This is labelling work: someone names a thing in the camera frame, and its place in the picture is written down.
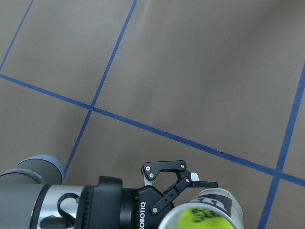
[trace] blue tape line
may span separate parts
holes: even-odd
[[[113,51],[112,51],[111,57],[110,57],[110,59],[109,59],[109,61],[108,61],[108,64],[107,64],[107,67],[106,67],[105,72],[104,72],[104,74],[103,74],[103,77],[102,77],[102,80],[101,80],[101,82],[100,82],[100,85],[99,85],[99,87],[98,87],[98,89],[97,89],[97,91],[96,91],[96,94],[95,94],[94,98],[93,98],[93,101],[92,101],[92,106],[93,106],[93,107],[95,106],[96,101],[97,101],[97,99],[98,99],[98,97],[99,97],[99,95],[100,95],[100,92],[101,92],[102,87],[103,87],[103,85],[104,85],[104,82],[105,82],[105,80],[106,80],[107,74],[108,74],[108,72],[109,72],[109,70],[110,70],[110,67],[111,67],[112,62],[113,62],[113,59],[114,59],[114,57],[115,57],[115,55],[116,55],[116,52],[117,52],[117,50],[118,50],[118,48],[119,48],[119,46],[120,46],[122,37],[123,37],[123,35],[124,35],[124,33],[125,33],[125,30],[126,30],[126,28],[127,28],[127,25],[128,25],[128,23],[129,23],[129,20],[130,20],[130,18],[131,18],[131,16],[132,16],[132,13],[133,13],[133,10],[134,10],[136,4],[137,4],[137,0],[134,0],[134,1],[133,1],[133,4],[132,4],[132,7],[131,7],[131,9],[130,9],[128,15],[127,15],[126,20],[125,20],[125,23],[124,23],[124,25],[123,25],[122,31],[121,31],[121,33],[120,33],[120,35],[119,35],[119,38],[118,38],[118,40],[117,40],[117,42],[116,42],[116,44],[115,44],[115,47],[114,47],[114,49],[113,49]]]
[[[300,186],[305,187],[305,180],[304,179],[294,177],[294,176],[289,175],[287,173],[282,173],[281,174],[281,179],[289,181],[289,182],[294,183],[296,185],[300,185]]]
[[[258,225],[259,229],[264,229],[267,225],[267,221],[269,219],[272,204],[273,204],[274,199],[275,199],[276,191],[277,191],[281,176],[283,175],[282,171],[283,171],[283,168],[284,168],[284,165],[285,165],[289,145],[290,145],[291,138],[292,138],[292,133],[293,133],[294,127],[295,127],[297,114],[299,112],[300,104],[301,104],[301,101],[302,101],[302,96],[303,96],[303,93],[304,93],[304,87],[305,87],[305,64],[303,66],[303,70],[302,70],[302,74],[301,74],[301,77],[300,77],[299,85],[298,85],[297,90],[296,90],[294,103],[293,103],[292,108],[291,108],[289,121],[288,121],[288,124],[287,124],[282,148],[281,148],[280,155],[278,157],[278,161],[277,161],[276,168],[275,168],[275,173],[274,173],[274,176],[273,176],[273,179],[272,179],[272,182],[271,182],[271,186],[270,186],[270,189],[269,189],[269,192],[268,192],[267,200],[265,202],[265,206],[264,206],[264,209],[263,209],[263,212],[262,212],[262,215],[261,215],[261,219],[260,219],[260,222],[259,222],[259,225]]]
[[[72,151],[71,151],[71,153],[70,153],[68,162],[67,162],[67,164],[66,164],[66,166],[65,166],[65,176],[66,176],[66,174],[67,174],[67,172],[68,172],[68,170],[69,170],[69,167],[70,167],[70,165],[71,165],[71,162],[72,162],[72,160],[73,160],[73,157],[74,157],[74,155],[75,155],[75,152],[76,152],[76,150],[77,150],[77,147],[78,147],[78,145],[79,145],[79,143],[80,143],[80,140],[81,140],[81,137],[82,137],[82,135],[83,135],[83,132],[84,132],[85,129],[86,129],[86,126],[87,126],[87,124],[88,124],[88,121],[89,121],[90,116],[91,116],[91,113],[92,113],[92,110],[93,110],[93,108],[94,108],[94,106],[95,106],[95,104],[96,104],[96,101],[97,101],[97,99],[98,99],[98,97],[99,97],[99,95],[100,95],[100,92],[101,92],[101,90],[102,90],[102,87],[103,87],[103,85],[104,85],[104,82],[105,82],[105,80],[106,80],[106,77],[107,77],[107,75],[108,75],[108,72],[109,72],[109,70],[110,70],[110,67],[111,67],[112,62],[113,62],[113,59],[114,59],[114,57],[115,57],[115,55],[116,55],[116,52],[117,52],[117,50],[118,50],[118,48],[119,48],[119,46],[120,46],[122,37],[123,37],[123,35],[124,35],[125,31],[126,31],[128,22],[129,22],[129,20],[130,20],[130,18],[131,18],[131,16],[132,16],[132,13],[133,13],[133,10],[134,10],[134,8],[135,8],[135,6],[136,6],[136,3],[137,3],[137,0],[134,0],[133,3],[132,3],[131,9],[129,10],[129,13],[128,13],[128,15],[127,15],[127,18],[126,18],[126,20],[125,20],[125,23],[124,23],[124,25],[123,25],[123,28],[122,28],[122,30],[121,30],[121,33],[120,33],[120,35],[119,35],[119,38],[118,38],[118,40],[117,40],[117,42],[116,42],[116,44],[115,44],[115,47],[114,47],[114,49],[113,49],[113,51],[112,51],[111,57],[110,57],[110,59],[109,59],[109,61],[108,61],[108,64],[107,64],[107,67],[106,67],[106,69],[105,69],[105,72],[104,72],[104,74],[103,74],[103,76],[102,76],[101,82],[100,82],[100,84],[99,84],[99,86],[98,86],[98,88],[97,88],[97,91],[96,91],[96,93],[95,93],[95,96],[94,96],[94,98],[93,98],[93,101],[92,101],[92,103],[91,103],[91,106],[89,107],[89,111],[88,111],[88,113],[87,113],[87,116],[86,116],[86,118],[85,118],[85,121],[84,121],[84,123],[83,123],[83,125],[82,125],[82,127],[81,127],[81,131],[80,131],[80,133],[79,133],[79,135],[78,135],[78,137],[77,137],[77,139],[76,139],[76,142],[75,142],[75,144],[74,144],[74,146],[73,146],[73,149],[72,149]]]
[[[31,1],[30,1],[30,4],[29,4],[27,10],[26,10],[25,13],[24,13],[24,16],[23,16],[23,18],[22,18],[22,20],[21,20],[21,22],[20,22],[20,25],[18,26],[18,29],[17,29],[17,31],[16,31],[14,37],[13,37],[13,40],[11,41],[10,46],[9,46],[8,50],[6,51],[5,56],[4,56],[4,58],[3,58],[3,61],[2,61],[2,63],[1,63],[1,65],[0,65],[0,71],[1,71],[3,65],[4,65],[4,63],[5,63],[5,61],[6,61],[6,58],[8,57],[8,55],[9,55],[9,53],[10,53],[10,50],[11,50],[11,48],[12,48],[14,42],[15,42],[15,39],[16,39],[18,33],[19,33],[19,30],[20,30],[20,28],[21,28],[21,26],[22,26],[22,24],[23,24],[23,22],[24,22],[26,16],[28,15],[28,12],[29,12],[29,10],[30,10],[30,8],[31,8],[31,6],[32,6],[32,4],[33,4],[33,2],[34,2],[34,0],[31,0]]]
[[[70,156],[69,156],[69,159],[68,159],[68,162],[67,162],[67,164],[66,164],[66,166],[65,166],[65,174],[64,174],[64,178],[63,178],[63,179],[66,178],[67,172],[68,172],[69,167],[70,167],[70,165],[71,165],[72,159],[73,159],[73,157],[74,157],[74,155],[75,155],[75,152],[76,152],[76,150],[77,150],[77,147],[78,147],[78,145],[79,145],[79,143],[80,143],[80,141],[81,141],[81,137],[82,137],[82,135],[83,135],[83,133],[84,133],[84,131],[85,131],[85,129],[86,129],[86,126],[87,126],[87,124],[88,124],[88,121],[89,121],[89,118],[90,118],[90,116],[91,116],[91,113],[92,113],[92,109],[90,109],[90,110],[88,111],[87,116],[86,116],[86,118],[85,118],[85,121],[84,121],[84,123],[82,124],[81,130],[80,130],[80,132],[79,132],[79,134],[78,134],[78,136],[77,136],[76,142],[74,143],[73,149],[72,149],[72,151],[71,151],[71,153],[70,153]]]
[[[111,112],[108,112],[108,111],[105,111],[105,110],[102,110],[102,109],[99,109],[99,108],[96,108],[96,107],[93,109],[93,111],[95,111],[97,113],[100,113],[102,115],[114,118],[116,120],[122,121],[124,123],[136,126],[136,127],[141,128],[143,130],[150,131],[150,132],[155,133],[157,135],[169,138],[171,140],[180,142],[182,144],[191,146],[193,148],[200,149],[200,150],[205,151],[207,153],[210,153],[210,154],[219,156],[221,158],[227,159],[229,161],[236,162],[236,163],[238,163],[240,165],[243,165],[243,166],[246,166],[246,167],[249,167],[249,168],[252,168],[252,169],[255,169],[255,170],[267,173],[267,174],[270,174],[270,175],[274,174],[274,169],[268,168],[266,166],[254,163],[252,161],[245,160],[243,158],[240,158],[240,157],[237,157],[237,156],[225,153],[225,152],[220,152],[220,151],[218,151],[216,149],[213,149],[211,147],[208,147],[208,146],[202,145],[200,143],[191,141],[189,139],[186,139],[186,138],[183,138],[183,137],[180,137],[180,136],[168,133],[168,132],[163,131],[163,130],[159,130],[157,128],[154,128],[154,127],[151,127],[151,126],[148,126],[148,125],[136,122],[134,120],[122,117],[122,116],[117,115],[117,114],[113,114]]]
[[[4,79],[4,80],[7,80],[7,81],[11,81],[13,83],[17,83],[21,86],[24,86],[24,87],[27,87],[27,88],[30,88],[30,89],[33,89],[35,91],[38,91],[38,92],[41,92],[41,93],[44,93],[44,94],[47,94],[49,96],[52,96],[52,97],[55,97],[55,98],[58,98],[60,100],[64,100],[68,103],[71,103],[71,104],[74,104],[74,105],[77,105],[77,106],[80,106],[80,107],[83,107],[83,108],[86,108],[86,109],[89,109],[90,108],[90,105],[88,104],[84,104],[82,102],[79,102],[79,101],[76,101],[74,99],[70,99],[66,96],[63,96],[63,95],[60,95],[60,94],[56,94],[54,92],[50,92],[48,90],[45,90],[45,89],[42,89],[40,87],[37,87],[37,86],[34,86],[34,85],[31,85],[29,83],[25,83],[23,81],[20,81],[20,80],[16,80],[14,78],[11,78],[11,77],[8,77],[6,75],[3,75],[3,74],[0,74],[0,78]]]

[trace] floor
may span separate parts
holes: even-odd
[[[66,185],[104,175],[138,188],[143,163],[185,160],[236,197],[245,229],[305,227],[304,11],[301,0],[0,0],[2,171],[50,154]]]

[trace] tennis ball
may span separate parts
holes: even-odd
[[[178,219],[177,229],[234,229],[222,216],[203,208],[184,210]]]

